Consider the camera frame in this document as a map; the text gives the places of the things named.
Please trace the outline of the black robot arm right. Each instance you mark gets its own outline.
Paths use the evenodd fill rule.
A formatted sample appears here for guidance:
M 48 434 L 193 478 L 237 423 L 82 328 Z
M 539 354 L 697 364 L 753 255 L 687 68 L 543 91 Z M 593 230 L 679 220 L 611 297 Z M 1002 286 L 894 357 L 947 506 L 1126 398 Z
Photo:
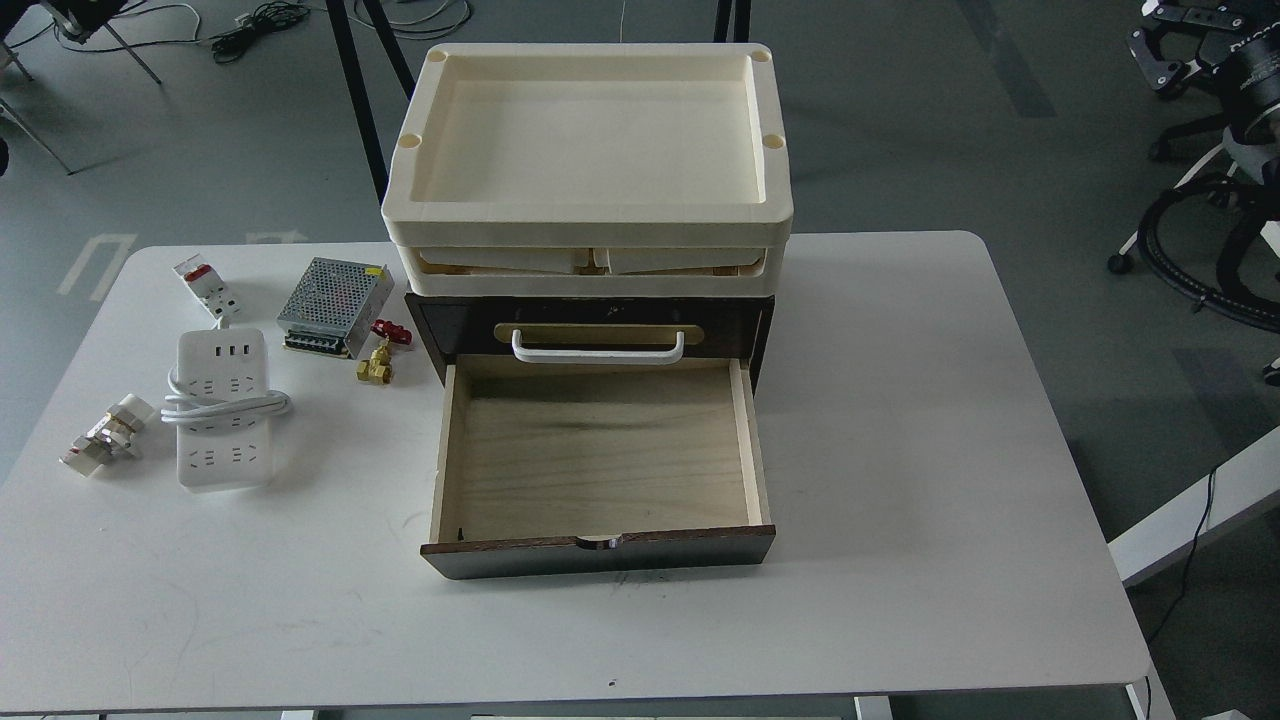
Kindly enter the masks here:
M 1152 91 L 1204 88 L 1236 143 L 1277 141 L 1276 1 L 1144 1 L 1140 14 L 1126 47 Z

